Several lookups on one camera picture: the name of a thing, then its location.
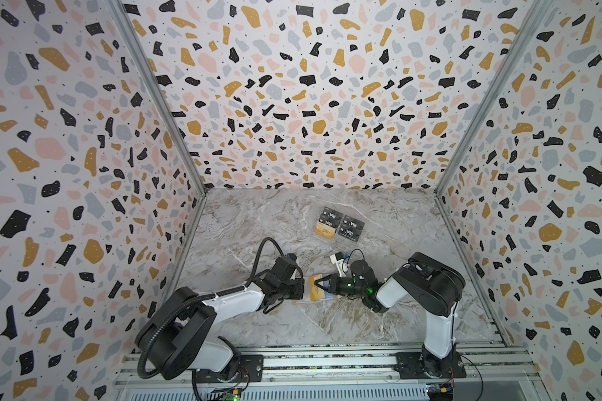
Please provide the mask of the gold card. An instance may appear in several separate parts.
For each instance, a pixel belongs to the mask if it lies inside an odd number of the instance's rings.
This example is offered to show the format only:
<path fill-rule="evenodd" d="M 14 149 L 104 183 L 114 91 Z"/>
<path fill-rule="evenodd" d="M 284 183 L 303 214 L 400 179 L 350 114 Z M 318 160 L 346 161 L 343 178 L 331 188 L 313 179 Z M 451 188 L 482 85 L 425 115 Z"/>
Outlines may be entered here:
<path fill-rule="evenodd" d="M 336 234 L 336 229 L 334 227 L 325 225 L 324 223 L 318 222 L 315 225 L 314 233 L 324 239 L 329 241 L 334 240 L 334 235 Z"/>
<path fill-rule="evenodd" d="M 309 278 L 309 300 L 311 302 L 334 301 L 334 295 L 324 290 L 323 274 L 317 274 Z"/>

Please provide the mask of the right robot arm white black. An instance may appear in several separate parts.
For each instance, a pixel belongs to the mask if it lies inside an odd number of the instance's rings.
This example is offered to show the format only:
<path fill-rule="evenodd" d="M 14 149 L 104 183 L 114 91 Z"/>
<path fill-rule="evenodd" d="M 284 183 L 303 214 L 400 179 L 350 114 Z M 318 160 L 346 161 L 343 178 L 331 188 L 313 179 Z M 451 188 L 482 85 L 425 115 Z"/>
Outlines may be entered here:
<path fill-rule="evenodd" d="M 313 286 L 326 293 L 361 300 L 372 312 L 384 313 L 410 296 L 426 311 L 426 336 L 420 352 L 396 354 L 402 379 L 464 379 L 456 349 L 454 320 L 465 279 L 456 270 L 416 252 L 388 279 L 379 281 L 365 260 L 347 262 L 349 274 L 317 278 Z"/>

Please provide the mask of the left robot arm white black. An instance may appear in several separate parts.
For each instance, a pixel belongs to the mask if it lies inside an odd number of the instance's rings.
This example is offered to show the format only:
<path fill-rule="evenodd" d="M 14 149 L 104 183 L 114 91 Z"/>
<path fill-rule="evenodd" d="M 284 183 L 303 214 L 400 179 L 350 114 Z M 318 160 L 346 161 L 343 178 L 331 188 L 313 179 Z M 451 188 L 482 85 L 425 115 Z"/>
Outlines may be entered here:
<path fill-rule="evenodd" d="M 177 289 L 140 330 L 136 372 L 141 379 L 160 375 L 175 379 L 188 369 L 202 370 L 228 382 L 241 369 L 241 352 L 212 329 L 247 313 L 268 314 L 287 300 L 304 295 L 303 272 L 294 254 L 278 257 L 272 268 L 259 272 L 247 286 L 200 295 L 189 287 Z"/>

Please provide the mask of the clear acrylic card stand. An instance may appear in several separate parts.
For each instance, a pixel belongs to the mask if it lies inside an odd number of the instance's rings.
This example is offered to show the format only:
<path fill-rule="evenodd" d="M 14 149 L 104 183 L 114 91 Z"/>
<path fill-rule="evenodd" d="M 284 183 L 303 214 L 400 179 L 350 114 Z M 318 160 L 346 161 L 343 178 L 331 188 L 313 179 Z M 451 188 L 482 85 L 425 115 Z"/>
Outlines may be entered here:
<path fill-rule="evenodd" d="M 367 225 L 362 217 L 327 205 L 310 212 L 309 229 L 314 239 L 334 249 L 355 249 L 363 242 Z"/>

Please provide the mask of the black VIP card right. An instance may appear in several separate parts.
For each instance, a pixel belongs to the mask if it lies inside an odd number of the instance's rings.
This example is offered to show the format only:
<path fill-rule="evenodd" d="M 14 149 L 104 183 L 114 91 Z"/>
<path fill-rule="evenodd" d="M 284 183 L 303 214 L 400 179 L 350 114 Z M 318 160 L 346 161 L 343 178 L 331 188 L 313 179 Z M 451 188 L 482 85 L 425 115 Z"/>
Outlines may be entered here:
<path fill-rule="evenodd" d="M 365 223 L 354 217 L 344 216 L 339 225 L 338 234 L 352 242 L 358 242 L 365 228 Z"/>

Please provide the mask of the black vip card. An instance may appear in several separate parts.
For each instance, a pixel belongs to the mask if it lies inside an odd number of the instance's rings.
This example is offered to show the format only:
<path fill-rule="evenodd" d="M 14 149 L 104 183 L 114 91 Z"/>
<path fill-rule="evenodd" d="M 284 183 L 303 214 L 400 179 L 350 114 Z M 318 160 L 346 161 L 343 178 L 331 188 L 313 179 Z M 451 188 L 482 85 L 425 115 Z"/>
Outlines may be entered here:
<path fill-rule="evenodd" d="M 324 207 L 319 215 L 318 222 L 328 227 L 338 228 L 343 220 L 344 214 L 329 207 Z"/>
<path fill-rule="evenodd" d="M 358 242 L 365 228 L 365 223 L 354 217 L 344 216 L 339 225 L 338 234 L 352 242 Z"/>

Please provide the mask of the black VIP card left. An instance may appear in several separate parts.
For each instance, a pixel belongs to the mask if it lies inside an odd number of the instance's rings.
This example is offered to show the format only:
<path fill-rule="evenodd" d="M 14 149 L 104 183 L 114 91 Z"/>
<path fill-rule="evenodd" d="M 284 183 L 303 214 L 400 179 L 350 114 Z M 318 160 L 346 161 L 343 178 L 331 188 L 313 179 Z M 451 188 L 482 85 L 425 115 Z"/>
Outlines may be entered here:
<path fill-rule="evenodd" d="M 344 214 L 329 207 L 324 207 L 319 215 L 318 222 L 328 227 L 338 228 L 343 220 Z"/>

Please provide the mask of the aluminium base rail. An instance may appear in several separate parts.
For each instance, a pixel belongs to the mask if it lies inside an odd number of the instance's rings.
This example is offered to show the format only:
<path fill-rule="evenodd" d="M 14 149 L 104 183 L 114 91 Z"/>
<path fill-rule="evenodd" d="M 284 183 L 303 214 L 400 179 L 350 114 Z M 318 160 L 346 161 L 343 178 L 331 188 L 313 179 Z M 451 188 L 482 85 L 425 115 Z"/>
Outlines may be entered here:
<path fill-rule="evenodd" d="M 524 348 L 459 343 L 460 359 L 439 378 L 421 370 L 417 343 L 243 349 L 226 382 L 188 369 L 175 379 L 140 379 L 128 354 L 114 400 L 548 400 Z"/>

